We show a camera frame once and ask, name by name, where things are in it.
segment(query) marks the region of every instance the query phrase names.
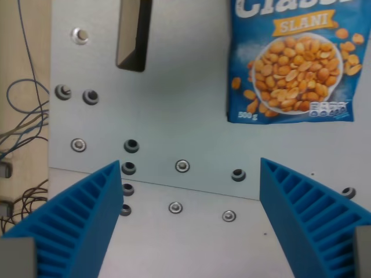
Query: white bowl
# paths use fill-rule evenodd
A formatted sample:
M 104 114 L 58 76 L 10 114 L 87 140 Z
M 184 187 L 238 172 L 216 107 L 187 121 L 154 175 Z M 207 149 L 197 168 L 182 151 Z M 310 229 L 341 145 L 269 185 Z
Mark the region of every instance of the white bowl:
M 319 39 L 321 42 L 330 42 L 332 43 L 333 47 L 335 47 L 335 50 L 336 50 L 336 57 L 338 58 L 338 60 L 340 61 L 339 62 L 339 70 L 340 70 L 340 74 L 337 76 L 337 81 L 334 85 L 332 85 L 331 87 L 329 87 L 329 95 L 323 100 L 323 101 L 327 101 L 332 92 L 334 91 L 334 89 L 337 87 L 337 85 L 339 84 L 339 82 L 341 81 L 341 79 L 343 78 L 343 72 L 344 72 L 344 64 L 343 64 L 343 58 L 341 56 L 341 53 L 339 51 L 339 49 L 336 47 L 336 45 L 332 42 L 332 41 L 329 41 L 328 39 L 320 36 L 320 35 L 317 35 L 317 34 L 313 34 L 313 33 L 301 33 L 301 34 L 297 34 L 297 35 L 292 35 L 293 38 L 301 38 L 302 36 L 310 36 L 311 38 L 314 38 L 314 39 Z M 286 36 L 282 36 L 282 37 L 279 37 L 277 39 L 275 39 L 274 41 L 272 41 L 269 45 L 267 45 L 261 52 L 260 54 L 256 57 L 255 59 L 255 62 L 260 60 L 260 58 L 265 54 L 265 52 L 267 52 L 267 50 L 271 47 L 271 44 L 274 43 L 274 42 L 277 42 L 277 41 L 284 41 L 286 38 Z M 268 105 L 268 102 L 266 101 L 263 101 L 261 99 L 261 95 L 260 95 L 260 90 L 255 86 L 255 83 L 256 83 L 256 79 L 255 79 L 255 63 L 254 63 L 254 66 L 252 68 L 252 79 L 253 79 L 253 86 L 254 86 L 254 89 L 255 89 L 255 93 L 257 94 L 258 98 L 260 99 L 260 101 L 262 103 L 264 103 L 264 105 L 266 107 L 268 107 L 270 110 L 272 111 L 275 111 L 277 113 L 280 113 L 280 114 L 288 114 L 288 115 L 298 115 L 298 114 L 304 114 L 304 113 L 308 113 L 308 111 L 306 112 L 303 112 L 303 111 L 290 111 L 290 112 L 283 112 L 281 109 L 277 108 L 277 107 L 270 107 Z

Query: peanuts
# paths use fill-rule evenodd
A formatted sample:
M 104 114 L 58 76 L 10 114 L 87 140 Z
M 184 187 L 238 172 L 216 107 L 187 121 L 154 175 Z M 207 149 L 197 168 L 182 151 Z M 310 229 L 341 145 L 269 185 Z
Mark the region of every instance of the peanuts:
M 248 110 L 259 108 L 265 116 L 275 114 L 270 108 L 307 112 L 310 102 L 325 100 L 329 87 L 337 83 L 340 75 L 337 53 L 334 44 L 309 36 L 277 39 L 254 63 L 255 88 L 260 90 L 264 103 L 254 104 L 257 98 L 246 92 L 245 97 L 253 100 Z
M 345 28 L 338 29 L 335 34 L 339 39 L 346 39 L 349 36 L 348 30 Z
M 363 45 L 363 43 L 365 42 L 365 38 L 361 34 L 356 33 L 353 35 L 352 41 L 356 45 Z
M 241 78 L 235 77 L 232 79 L 232 89 L 238 90 L 241 86 Z
M 243 95 L 244 95 L 247 99 L 249 99 L 249 100 L 254 100 L 254 99 L 256 98 L 255 93 L 254 93 L 253 91 L 251 91 L 251 90 L 245 90 L 244 93 L 243 93 Z

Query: snack package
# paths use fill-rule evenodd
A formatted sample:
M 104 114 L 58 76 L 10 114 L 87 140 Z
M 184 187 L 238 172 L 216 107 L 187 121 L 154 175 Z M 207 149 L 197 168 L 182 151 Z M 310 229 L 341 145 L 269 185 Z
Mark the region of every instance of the snack package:
M 231 0 L 228 120 L 352 122 L 370 12 L 371 0 Z

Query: peanut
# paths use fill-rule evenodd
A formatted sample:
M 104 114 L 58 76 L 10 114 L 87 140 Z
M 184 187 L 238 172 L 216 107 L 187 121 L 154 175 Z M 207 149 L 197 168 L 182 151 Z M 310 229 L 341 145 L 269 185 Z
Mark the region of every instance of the peanut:
M 249 100 L 254 100 L 256 98 L 256 95 L 253 91 L 251 90 L 245 90 L 243 95 L 248 98 Z
M 294 111 L 298 111 L 299 110 L 299 107 L 300 107 L 301 103 L 302 103 L 301 100 L 298 101 L 297 103 L 295 103 L 295 105 L 294 105 Z
M 278 54 L 278 53 L 282 52 L 285 49 L 285 47 L 286 46 L 283 42 L 278 41 L 278 42 L 272 43 L 272 45 L 270 47 L 270 51 L 272 53 Z
M 276 82 L 274 81 L 273 76 L 271 75 L 267 77 L 267 79 L 265 80 L 265 83 L 270 88 L 273 88 L 276 85 Z
M 365 42 L 365 38 L 361 35 L 361 34 L 354 34 L 353 35 L 353 39 L 352 41 L 356 44 L 356 45 L 363 45 L 363 43 Z
M 345 28 L 338 29 L 335 34 L 339 39 L 346 39 L 349 36 L 348 30 Z
M 359 58 L 358 58 L 358 56 L 355 55 L 355 54 L 349 55 L 349 57 L 348 57 L 348 62 L 349 62 L 351 65 L 358 65 L 358 64 L 359 64 Z
M 259 104 L 259 112 L 260 113 L 266 113 L 268 111 L 268 108 L 264 105 L 264 103 Z
M 232 89 L 238 90 L 241 86 L 241 78 L 235 77 L 232 79 Z
M 296 99 L 285 100 L 281 103 L 281 108 L 292 107 L 296 103 Z
M 271 95 L 269 92 L 261 92 L 261 99 L 264 101 L 269 101 L 271 99 Z
M 277 107 L 279 106 L 280 102 L 276 98 L 272 98 L 269 102 L 268 105 L 270 107 Z
M 362 69 L 362 65 L 355 65 L 348 70 L 348 75 L 356 75 Z
M 319 95 L 317 95 L 314 92 L 308 93 L 308 101 L 312 102 L 312 101 L 318 101 L 318 100 L 319 100 Z
M 287 65 L 289 63 L 290 59 L 286 56 L 281 56 L 279 59 L 278 59 L 278 64 L 279 65 Z
M 310 102 L 309 101 L 303 101 L 300 106 L 299 106 L 299 109 L 303 112 L 307 112 L 310 108 Z
M 259 101 L 257 100 L 257 98 L 255 98 L 255 100 L 248 105 L 247 111 L 250 112 L 251 114 L 254 114 L 256 112 L 258 105 Z
M 275 112 L 275 111 L 272 111 L 272 110 L 268 110 L 268 111 L 265 113 L 265 116 L 266 116 L 267 118 L 276 117 L 276 116 L 278 116 L 278 113 Z
M 347 52 L 352 52 L 355 50 L 355 45 L 351 42 L 341 43 L 340 49 L 345 50 Z

